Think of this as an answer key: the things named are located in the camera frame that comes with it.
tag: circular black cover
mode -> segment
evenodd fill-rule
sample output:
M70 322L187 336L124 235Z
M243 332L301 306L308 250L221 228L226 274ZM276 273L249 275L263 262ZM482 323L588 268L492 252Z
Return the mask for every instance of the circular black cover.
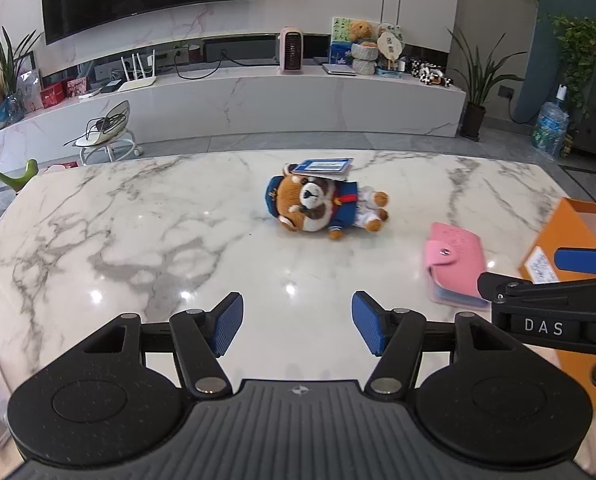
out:
M493 466L572 458L591 403L576 381L533 357L477 352L438 370L415 396L419 420L444 446Z
M167 378L121 354L79 356L65 354L11 396L8 420L23 456L66 467L108 465L172 433L183 402Z

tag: brown teddy bear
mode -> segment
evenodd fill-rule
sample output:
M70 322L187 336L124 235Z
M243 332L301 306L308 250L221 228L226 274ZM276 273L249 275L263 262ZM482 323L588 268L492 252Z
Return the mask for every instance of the brown teddy bear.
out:
M366 20L352 20L349 23L349 41L357 43L358 41L373 40L373 28L371 23Z
M389 197L371 187L358 189L357 182L341 182L293 174L296 164L284 167L282 175L269 182L265 199L271 215L288 231L315 232L329 229L338 240L343 229L361 227L370 233L389 218L383 209Z

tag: floor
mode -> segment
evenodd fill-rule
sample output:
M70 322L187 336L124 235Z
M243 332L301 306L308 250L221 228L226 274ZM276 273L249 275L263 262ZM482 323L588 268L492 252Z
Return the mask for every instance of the floor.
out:
M143 156L237 150L349 149L404 150L451 155L478 156L537 164L572 198L596 202L596 159L572 154L566 160L549 160L537 152L530 138L522 134L483 128L480 142L463 137L432 137L362 132L296 132L242 134L191 139L164 140L142 145ZM92 162L102 162L92 157ZM15 195L0 182L0 217Z

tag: plush toy's ear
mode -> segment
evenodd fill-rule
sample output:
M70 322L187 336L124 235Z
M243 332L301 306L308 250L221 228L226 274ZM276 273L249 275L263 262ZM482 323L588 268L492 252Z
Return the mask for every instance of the plush toy's ear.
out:
M278 220L282 223L283 227L285 229L287 229L287 231L295 231L296 230L296 227L295 227L295 225L293 225L293 222L291 222L291 220L289 220L287 217L278 216Z
M297 164L285 164L283 168L284 175L290 175L293 170L298 167Z

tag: white woven pot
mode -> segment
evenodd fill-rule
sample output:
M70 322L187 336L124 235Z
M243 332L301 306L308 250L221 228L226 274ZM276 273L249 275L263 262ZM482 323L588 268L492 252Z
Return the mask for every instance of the white woven pot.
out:
M364 59L354 59L351 66L360 75L371 75L371 74L375 74L375 72L376 72L376 63L374 61L366 61Z
M365 61L375 61L378 59L377 46L364 46L354 43L351 46L351 55L354 59L363 59Z

